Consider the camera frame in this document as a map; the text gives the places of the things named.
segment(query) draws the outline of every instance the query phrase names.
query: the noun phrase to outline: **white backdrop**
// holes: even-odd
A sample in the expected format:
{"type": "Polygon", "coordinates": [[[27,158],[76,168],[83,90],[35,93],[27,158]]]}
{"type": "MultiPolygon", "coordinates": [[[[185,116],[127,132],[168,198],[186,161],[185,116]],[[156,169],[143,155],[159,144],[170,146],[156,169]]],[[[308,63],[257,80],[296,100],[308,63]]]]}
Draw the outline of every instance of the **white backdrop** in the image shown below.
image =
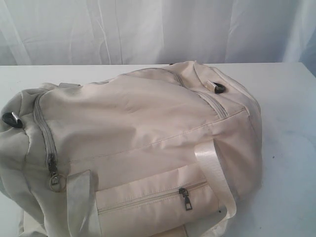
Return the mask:
{"type": "Polygon", "coordinates": [[[315,0],[0,0],[0,65],[303,62],[315,0]]]}

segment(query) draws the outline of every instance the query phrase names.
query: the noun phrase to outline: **shoulder strap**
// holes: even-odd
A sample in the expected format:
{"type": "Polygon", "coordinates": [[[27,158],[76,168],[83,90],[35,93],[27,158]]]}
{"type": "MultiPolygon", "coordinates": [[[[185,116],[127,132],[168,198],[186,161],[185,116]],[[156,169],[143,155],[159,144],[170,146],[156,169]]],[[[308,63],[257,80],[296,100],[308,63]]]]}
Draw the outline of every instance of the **shoulder strap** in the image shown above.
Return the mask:
{"type": "Polygon", "coordinates": [[[229,220],[236,214],[236,203],[217,157],[214,140],[198,144],[195,155],[207,182],[227,209],[226,216],[201,237],[220,237],[225,233],[229,220]]]}

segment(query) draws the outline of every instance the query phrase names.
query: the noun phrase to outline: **tabletop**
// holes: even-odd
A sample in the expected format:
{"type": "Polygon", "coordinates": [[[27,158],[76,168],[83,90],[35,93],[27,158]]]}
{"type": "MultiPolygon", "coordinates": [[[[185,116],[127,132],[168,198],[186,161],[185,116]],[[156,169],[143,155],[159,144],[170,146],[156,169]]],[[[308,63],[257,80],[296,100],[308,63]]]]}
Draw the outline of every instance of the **tabletop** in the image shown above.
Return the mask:
{"type": "MultiPolygon", "coordinates": [[[[162,65],[0,66],[0,107],[42,82],[85,84],[162,65]]],[[[301,63],[210,64],[243,84],[261,105],[263,181],[237,205],[226,237],[311,237],[316,233],[316,78],[301,63]]],[[[17,233],[19,208],[0,195],[1,236],[17,233]]],[[[210,218],[187,225],[196,237],[210,218]]]]}

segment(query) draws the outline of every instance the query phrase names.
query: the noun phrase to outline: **bag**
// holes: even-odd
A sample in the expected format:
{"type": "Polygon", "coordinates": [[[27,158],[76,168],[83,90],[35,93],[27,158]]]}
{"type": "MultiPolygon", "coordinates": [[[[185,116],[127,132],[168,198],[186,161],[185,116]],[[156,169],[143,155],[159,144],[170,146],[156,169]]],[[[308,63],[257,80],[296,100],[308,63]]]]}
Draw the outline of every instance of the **bag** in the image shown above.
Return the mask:
{"type": "Polygon", "coordinates": [[[260,186],[258,102],[216,68],[148,68],[17,94],[0,122],[0,189],[49,237],[148,237],[260,186]]]}

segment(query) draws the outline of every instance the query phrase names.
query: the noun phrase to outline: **fabric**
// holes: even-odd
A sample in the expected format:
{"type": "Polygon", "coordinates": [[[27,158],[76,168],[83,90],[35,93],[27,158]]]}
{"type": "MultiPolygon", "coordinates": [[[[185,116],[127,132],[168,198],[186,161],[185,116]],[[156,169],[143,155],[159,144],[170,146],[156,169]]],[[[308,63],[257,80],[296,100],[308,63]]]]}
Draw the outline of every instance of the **fabric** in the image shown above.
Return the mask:
{"type": "Polygon", "coordinates": [[[300,61],[316,75],[315,8],[314,0],[0,0],[0,65],[300,61]]]}
{"type": "Polygon", "coordinates": [[[229,219],[227,198],[260,187],[258,102],[232,78],[196,62],[26,89],[1,114],[8,112],[23,128],[0,121],[0,188],[48,236],[93,236],[96,215],[106,237],[152,236],[224,206],[229,219]],[[210,83],[225,92],[214,93],[210,83]],[[199,155],[195,148],[211,141],[216,155],[212,143],[207,156],[199,155]],[[56,192],[65,177],[66,191],[56,192]]]}

